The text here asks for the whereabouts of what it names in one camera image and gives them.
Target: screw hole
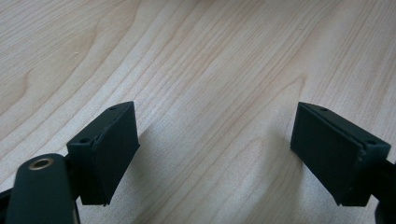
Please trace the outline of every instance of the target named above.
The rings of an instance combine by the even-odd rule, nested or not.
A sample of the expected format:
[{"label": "screw hole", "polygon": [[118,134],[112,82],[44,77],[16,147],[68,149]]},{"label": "screw hole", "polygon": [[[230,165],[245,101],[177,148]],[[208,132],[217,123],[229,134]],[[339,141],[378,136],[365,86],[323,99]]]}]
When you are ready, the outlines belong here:
[{"label": "screw hole", "polygon": [[370,145],[376,145],[376,141],[373,141],[373,140],[366,140],[366,143],[368,143]]},{"label": "screw hole", "polygon": [[90,141],[91,141],[90,138],[83,138],[83,139],[79,140],[80,143],[87,143],[87,142],[90,142]]},{"label": "screw hole", "polygon": [[51,166],[52,164],[53,164],[53,159],[44,158],[44,159],[40,159],[38,161],[34,161],[34,162],[30,163],[29,169],[41,170],[41,169]]}]

